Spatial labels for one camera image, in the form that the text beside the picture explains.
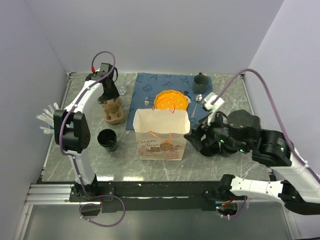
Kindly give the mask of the beige paper takeout bag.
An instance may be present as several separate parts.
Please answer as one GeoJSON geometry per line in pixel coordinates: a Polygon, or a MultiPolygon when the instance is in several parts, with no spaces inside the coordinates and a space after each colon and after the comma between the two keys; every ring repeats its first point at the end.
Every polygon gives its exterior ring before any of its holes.
{"type": "Polygon", "coordinates": [[[186,110],[137,109],[133,118],[137,152],[141,160],[180,161],[190,131],[186,110]]]}

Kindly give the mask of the brown cardboard cup carrier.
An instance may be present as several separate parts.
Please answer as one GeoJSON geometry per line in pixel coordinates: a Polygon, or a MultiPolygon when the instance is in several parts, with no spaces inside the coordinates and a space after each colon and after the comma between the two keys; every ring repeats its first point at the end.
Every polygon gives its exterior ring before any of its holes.
{"type": "Polygon", "coordinates": [[[116,125],[123,121],[125,114],[119,97],[103,101],[102,106],[104,120],[109,125],[116,125]]]}

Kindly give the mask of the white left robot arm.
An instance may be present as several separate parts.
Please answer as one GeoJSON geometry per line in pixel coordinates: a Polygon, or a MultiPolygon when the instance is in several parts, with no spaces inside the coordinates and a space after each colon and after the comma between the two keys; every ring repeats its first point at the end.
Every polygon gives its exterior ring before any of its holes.
{"type": "Polygon", "coordinates": [[[61,153],[70,159],[75,174],[74,191],[87,201],[94,201],[98,197],[99,187],[87,150],[91,133],[86,114],[95,101],[120,96],[113,80],[114,74],[118,74],[115,66],[102,63],[99,71],[87,76],[75,99],[53,114],[55,143],[59,145],[61,153]]]}

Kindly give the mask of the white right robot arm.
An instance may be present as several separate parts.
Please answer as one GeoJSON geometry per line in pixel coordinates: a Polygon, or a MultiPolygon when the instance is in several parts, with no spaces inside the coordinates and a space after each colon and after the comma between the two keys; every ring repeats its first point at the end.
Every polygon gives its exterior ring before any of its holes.
{"type": "Polygon", "coordinates": [[[282,132],[261,128],[258,116],[242,109],[229,115],[218,111],[212,122],[203,118],[184,138],[206,157],[250,153],[253,161],[270,169],[271,177],[266,181],[224,174],[218,186],[206,192],[213,199],[265,199],[299,215],[319,215],[319,178],[305,161],[299,161],[299,154],[282,132]]]}

